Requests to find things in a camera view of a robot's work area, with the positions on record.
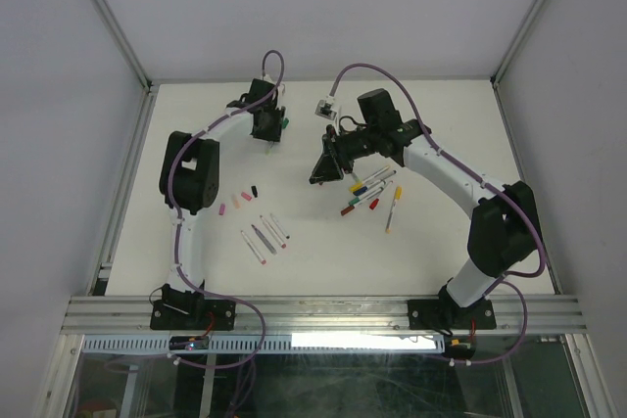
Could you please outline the aluminium frame post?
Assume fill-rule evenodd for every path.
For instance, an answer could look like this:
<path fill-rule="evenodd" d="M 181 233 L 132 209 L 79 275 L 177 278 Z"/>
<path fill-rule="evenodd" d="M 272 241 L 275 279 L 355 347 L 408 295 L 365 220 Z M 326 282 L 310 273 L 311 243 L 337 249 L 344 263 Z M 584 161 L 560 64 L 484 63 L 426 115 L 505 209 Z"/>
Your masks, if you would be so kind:
<path fill-rule="evenodd" d="M 526 10 L 523 18 L 516 29 L 512 39 L 508 43 L 506 50 L 497 65 L 494 73 L 491 75 L 491 84 L 494 89 L 498 89 L 500 83 L 505 78 L 507 71 L 516 58 L 520 48 L 523 46 L 527 37 L 531 33 L 531 30 L 537 20 L 540 18 L 545 5 L 549 0 L 532 0 L 528 9 Z"/>
<path fill-rule="evenodd" d="M 141 64 L 135 50 L 115 15 L 108 0 L 90 0 L 105 29 L 109 32 L 126 64 L 132 71 L 144 91 L 149 92 L 153 85 L 152 79 Z"/>

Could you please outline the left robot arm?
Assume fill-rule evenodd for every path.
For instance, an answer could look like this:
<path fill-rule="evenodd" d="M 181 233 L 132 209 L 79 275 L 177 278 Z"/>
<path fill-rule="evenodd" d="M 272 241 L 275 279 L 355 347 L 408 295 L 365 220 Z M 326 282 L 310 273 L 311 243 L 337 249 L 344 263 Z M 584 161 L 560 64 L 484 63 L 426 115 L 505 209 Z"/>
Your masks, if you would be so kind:
<path fill-rule="evenodd" d="M 218 195 L 222 155 L 248 137 L 280 140 L 285 109 L 278 102 L 278 86 L 267 77 L 255 78 L 216 124 L 195 134 L 174 131 L 169 136 L 159 190 L 170 214 L 171 269 L 154 303 L 151 329 L 210 334 L 234 328 L 235 301 L 203 293 L 204 223 Z"/>

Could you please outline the right aluminium frame post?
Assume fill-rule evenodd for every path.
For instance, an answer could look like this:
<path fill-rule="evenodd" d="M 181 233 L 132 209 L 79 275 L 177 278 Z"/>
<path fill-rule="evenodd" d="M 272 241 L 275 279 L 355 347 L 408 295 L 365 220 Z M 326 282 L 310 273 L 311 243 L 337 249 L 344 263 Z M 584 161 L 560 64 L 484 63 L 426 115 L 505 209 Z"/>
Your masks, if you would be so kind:
<path fill-rule="evenodd" d="M 520 48 L 523 46 L 527 37 L 531 33 L 531 30 L 537 20 L 540 18 L 545 5 L 549 0 L 532 0 L 528 9 L 526 10 L 523 18 L 516 29 L 512 39 L 508 43 L 506 50 L 497 65 L 494 73 L 491 75 L 491 84 L 494 89 L 498 89 L 500 83 L 505 78 L 507 71 L 516 58 Z"/>

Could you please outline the green cap rainbow marker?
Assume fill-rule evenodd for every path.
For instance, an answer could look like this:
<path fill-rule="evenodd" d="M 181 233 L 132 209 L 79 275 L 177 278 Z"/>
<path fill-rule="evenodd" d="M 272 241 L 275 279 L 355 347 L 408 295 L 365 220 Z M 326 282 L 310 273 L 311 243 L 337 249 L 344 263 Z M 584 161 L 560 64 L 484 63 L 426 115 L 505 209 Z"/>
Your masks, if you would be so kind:
<path fill-rule="evenodd" d="M 269 155 L 273 149 L 273 147 L 278 144 L 281 141 L 281 136 L 283 131 L 287 128 L 287 126 L 289 125 L 289 118 L 288 117 L 284 117 L 280 120 L 280 122 L 277 125 L 277 128 L 273 131 L 272 135 L 271 135 L 271 139 L 268 141 L 266 148 L 265 148 L 265 153 L 267 155 Z"/>

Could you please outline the left aluminium frame post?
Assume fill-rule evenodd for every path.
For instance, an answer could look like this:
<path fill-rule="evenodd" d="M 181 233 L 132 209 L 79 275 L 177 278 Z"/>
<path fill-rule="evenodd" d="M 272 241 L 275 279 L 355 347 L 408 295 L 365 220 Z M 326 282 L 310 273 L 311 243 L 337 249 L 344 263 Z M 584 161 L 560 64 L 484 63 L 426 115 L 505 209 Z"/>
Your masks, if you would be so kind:
<path fill-rule="evenodd" d="M 90 0 L 105 29 L 109 32 L 126 64 L 132 71 L 144 91 L 149 92 L 153 85 L 152 79 L 141 64 L 135 50 L 115 15 L 108 0 Z"/>

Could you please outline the blue cap marker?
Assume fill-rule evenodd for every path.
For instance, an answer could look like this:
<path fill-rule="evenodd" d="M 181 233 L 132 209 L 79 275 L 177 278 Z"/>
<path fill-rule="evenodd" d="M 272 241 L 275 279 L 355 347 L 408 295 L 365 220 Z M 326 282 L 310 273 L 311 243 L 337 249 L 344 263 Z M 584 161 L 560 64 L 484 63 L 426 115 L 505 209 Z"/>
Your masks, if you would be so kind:
<path fill-rule="evenodd" d="M 353 193 L 353 195 L 357 197 L 357 196 L 365 193 L 367 190 L 370 190 L 370 189 L 374 188 L 376 185 L 382 183 L 383 181 L 389 180 L 396 173 L 397 173 L 396 170 L 392 170 L 392 171 L 389 171 L 387 174 L 384 174 L 384 175 L 381 175 L 381 176 L 377 177 L 375 180 L 373 180 L 370 183 L 368 183 L 365 187 L 362 187 L 361 189 L 359 189 L 358 191 Z"/>

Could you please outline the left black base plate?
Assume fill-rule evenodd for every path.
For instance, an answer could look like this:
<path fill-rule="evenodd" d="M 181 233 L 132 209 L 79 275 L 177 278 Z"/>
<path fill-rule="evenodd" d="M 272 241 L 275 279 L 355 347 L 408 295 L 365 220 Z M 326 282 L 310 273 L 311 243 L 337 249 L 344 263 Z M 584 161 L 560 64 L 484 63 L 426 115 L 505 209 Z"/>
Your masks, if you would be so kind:
<path fill-rule="evenodd" d="M 224 300 L 195 298 L 186 302 L 154 302 L 150 329 L 155 331 L 232 331 L 236 304 Z"/>

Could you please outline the aluminium mounting rail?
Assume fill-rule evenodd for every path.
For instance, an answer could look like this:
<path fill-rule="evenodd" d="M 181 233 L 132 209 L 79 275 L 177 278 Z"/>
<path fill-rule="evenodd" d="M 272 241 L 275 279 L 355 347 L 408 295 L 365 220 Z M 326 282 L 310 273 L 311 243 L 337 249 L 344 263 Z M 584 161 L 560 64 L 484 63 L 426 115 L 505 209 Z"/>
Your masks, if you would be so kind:
<path fill-rule="evenodd" d="M 410 329 L 407 296 L 375 297 L 248 297 L 274 334 L 316 330 L 363 333 L 405 333 Z M 586 334 L 587 322 L 573 296 L 516 294 L 490 297 L 481 316 L 496 322 L 483 335 L 514 335 L 527 322 L 530 335 Z M 62 323 L 63 334 L 148 334 L 152 307 L 146 297 L 71 298 Z"/>

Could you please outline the magenta cap acrylic marker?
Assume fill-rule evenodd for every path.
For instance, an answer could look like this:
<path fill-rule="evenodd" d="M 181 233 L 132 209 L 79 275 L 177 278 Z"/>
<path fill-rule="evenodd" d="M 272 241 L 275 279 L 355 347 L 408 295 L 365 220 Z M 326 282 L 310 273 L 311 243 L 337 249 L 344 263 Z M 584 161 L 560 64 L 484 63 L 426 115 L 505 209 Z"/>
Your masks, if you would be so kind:
<path fill-rule="evenodd" d="M 257 246 L 254 244 L 254 242 L 252 241 L 252 239 L 249 237 L 249 235 L 241 230 L 240 231 L 241 236 L 243 238 L 243 240 L 245 241 L 246 245 L 249 247 L 249 249 L 251 250 L 251 252 L 254 254 L 254 256 L 256 257 L 256 259 L 258 260 L 258 262 L 261 265 L 265 265 L 266 264 L 266 258 L 265 256 L 262 254 L 262 252 L 257 248 Z"/>

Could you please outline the translucent grey highlighter pen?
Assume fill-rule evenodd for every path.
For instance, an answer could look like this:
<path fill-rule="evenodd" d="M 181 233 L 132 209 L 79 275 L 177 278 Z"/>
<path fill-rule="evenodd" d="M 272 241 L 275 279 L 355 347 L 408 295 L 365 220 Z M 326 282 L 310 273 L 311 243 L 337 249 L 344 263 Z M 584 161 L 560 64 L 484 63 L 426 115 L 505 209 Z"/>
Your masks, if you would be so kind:
<path fill-rule="evenodd" d="M 269 241 L 269 239 L 265 236 L 265 234 L 254 224 L 251 225 L 253 231 L 255 232 L 255 234 L 257 235 L 257 237 L 261 240 L 261 242 L 264 244 L 264 246 L 267 248 L 267 250 L 272 254 L 272 255 L 277 255 L 277 251 L 276 248 L 274 247 L 274 245 Z"/>

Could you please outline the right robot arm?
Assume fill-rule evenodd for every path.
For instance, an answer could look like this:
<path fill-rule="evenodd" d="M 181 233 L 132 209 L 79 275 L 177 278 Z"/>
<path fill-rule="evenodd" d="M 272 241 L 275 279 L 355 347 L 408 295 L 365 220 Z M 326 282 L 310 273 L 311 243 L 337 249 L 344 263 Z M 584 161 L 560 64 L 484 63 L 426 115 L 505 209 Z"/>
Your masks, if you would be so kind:
<path fill-rule="evenodd" d="M 386 90 L 366 92 L 358 104 L 363 121 L 347 131 L 340 126 L 333 98 L 318 103 L 316 115 L 330 122 L 309 181 L 341 180 L 357 159 L 378 154 L 424 177 L 452 199 L 470 219 L 468 260 L 442 288 L 438 314 L 446 325 L 459 327 L 514 264 L 541 249 L 533 192 L 521 181 L 503 184 L 471 170 L 437 146 L 419 119 L 402 120 Z"/>

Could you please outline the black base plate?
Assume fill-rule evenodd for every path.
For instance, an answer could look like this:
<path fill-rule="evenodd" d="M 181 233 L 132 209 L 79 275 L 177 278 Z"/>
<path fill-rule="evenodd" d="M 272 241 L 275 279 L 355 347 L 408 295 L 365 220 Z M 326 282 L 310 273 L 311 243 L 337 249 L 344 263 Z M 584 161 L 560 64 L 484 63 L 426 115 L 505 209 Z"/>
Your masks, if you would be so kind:
<path fill-rule="evenodd" d="M 495 330 L 497 328 L 493 305 L 481 299 L 469 307 L 459 307 L 454 302 L 439 299 L 413 299 L 407 301 L 411 330 L 433 330 L 451 335 L 453 330 Z"/>
<path fill-rule="evenodd" d="M 150 329 L 155 331 L 232 331 L 236 304 L 224 300 L 195 298 L 186 302 L 154 302 Z"/>

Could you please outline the pink cap acrylic marker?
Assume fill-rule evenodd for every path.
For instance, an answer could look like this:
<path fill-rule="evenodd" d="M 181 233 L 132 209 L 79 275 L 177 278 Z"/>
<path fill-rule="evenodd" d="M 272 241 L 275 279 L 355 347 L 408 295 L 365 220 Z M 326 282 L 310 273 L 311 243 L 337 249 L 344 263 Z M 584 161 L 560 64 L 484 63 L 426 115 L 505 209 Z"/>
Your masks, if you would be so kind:
<path fill-rule="evenodd" d="M 280 248 L 285 249 L 286 242 L 284 241 L 282 236 L 279 234 L 279 232 L 272 226 L 272 224 L 263 215 L 260 216 L 260 220 L 262 224 L 265 226 L 265 228 L 269 231 L 271 236 L 274 238 L 276 243 L 280 246 Z"/>

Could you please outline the black cap whiteboard marker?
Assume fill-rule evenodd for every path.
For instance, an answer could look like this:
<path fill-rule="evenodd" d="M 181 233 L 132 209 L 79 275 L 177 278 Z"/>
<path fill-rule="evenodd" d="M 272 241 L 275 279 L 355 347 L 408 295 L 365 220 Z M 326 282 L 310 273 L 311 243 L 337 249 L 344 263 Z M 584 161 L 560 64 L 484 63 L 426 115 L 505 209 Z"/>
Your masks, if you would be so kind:
<path fill-rule="evenodd" d="M 286 230 L 286 228 L 283 226 L 283 224 L 280 222 L 279 218 L 274 214 L 274 213 L 270 213 L 270 217 L 272 219 L 272 221 L 274 222 L 274 224 L 276 225 L 276 227 L 278 228 L 278 230 L 280 231 L 280 233 L 282 234 L 282 236 L 285 239 L 290 239 L 290 234 L 289 232 Z"/>

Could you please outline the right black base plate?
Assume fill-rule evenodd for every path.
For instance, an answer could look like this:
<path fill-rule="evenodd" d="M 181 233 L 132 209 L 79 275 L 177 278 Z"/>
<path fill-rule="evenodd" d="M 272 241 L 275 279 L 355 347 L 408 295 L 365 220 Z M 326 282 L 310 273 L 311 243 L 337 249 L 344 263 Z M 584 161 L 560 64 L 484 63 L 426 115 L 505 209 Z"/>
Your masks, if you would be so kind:
<path fill-rule="evenodd" d="M 451 335 L 453 330 L 495 330 L 497 328 L 493 305 L 481 299 L 469 307 L 459 307 L 454 302 L 439 299 L 413 299 L 407 301 L 411 330 L 433 330 Z"/>

